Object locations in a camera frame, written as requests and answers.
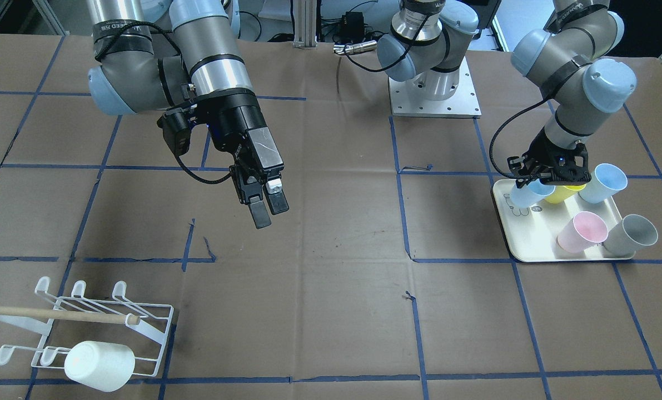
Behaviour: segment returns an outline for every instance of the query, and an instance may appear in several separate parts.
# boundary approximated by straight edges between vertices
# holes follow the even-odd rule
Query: wooden dowel
[[[102,312],[59,311],[58,309],[41,309],[25,307],[0,306],[0,316],[32,317],[66,319],[67,321],[103,322],[106,324],[125,324],[127,316],[119,314],[104,314]],[[128,324],[138,325],[140,316],[132,316]]]

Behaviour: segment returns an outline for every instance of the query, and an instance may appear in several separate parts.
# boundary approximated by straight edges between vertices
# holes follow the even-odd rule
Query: white cup
[[[554,191],[554,186],[544,185],[540,181],[533,181],[521,189],[514,185],[511,188],[511,202],[519,208],[531,207]]]
[[[622,169],[612,164],[595,167],[593,178],[578,192],[588,203],[597,204],[628,187],[628,177]]]
[[[69,379],[101,392],[121,389],[131,379],[136,357],[124,344],[87,340],[74,346],[64,360]]]
[[[608,226],[600,216],[591,212],[579,212],[560,231],[558,244],[569,253],[580,253],[603,243],[608,237]]]
[[[616,256],[628,256],[635,251],[654,245],[659,235],[644,216],[630,214],[625,216],[610,230],[605,249]]]

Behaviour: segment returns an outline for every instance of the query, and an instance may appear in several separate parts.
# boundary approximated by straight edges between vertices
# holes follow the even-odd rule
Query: pink cup
[[[580,253],[608,238],[608,226],[600,216],[579,212],[558,235],[558,244],[569,253]]]

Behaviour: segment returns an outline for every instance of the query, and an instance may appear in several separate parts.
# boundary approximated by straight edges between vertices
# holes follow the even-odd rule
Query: light blue cup
[[[593,179],[578,195],[588,203],[597,204],[628,187],[628,177],[622,169],[612,164],[595,167]]]
[[[554,191],[554,186],[544,185],[540,181],[533,181],[521,189],[514,185],[511,188],[511,202],[519,208],[531,207],[552,195]]]

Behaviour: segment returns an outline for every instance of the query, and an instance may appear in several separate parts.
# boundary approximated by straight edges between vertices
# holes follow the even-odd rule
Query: white tray
[[[635,256],[633,253],[626,257],[616,257],[605,250],[602,244],[588,248],[583,253],[569,253],[555,241],[560,231],[578,212],[596,213],[605,220],[608,229],[617,225],[623,217],[612,197],[602,203],[590,204],[574,195],[560,204],[541,200],[531,208],[518,208],[511,203],[509,194],[515,182],[513,179],[497,181],[491,192],[509,250],[520,261],[617,261]]]

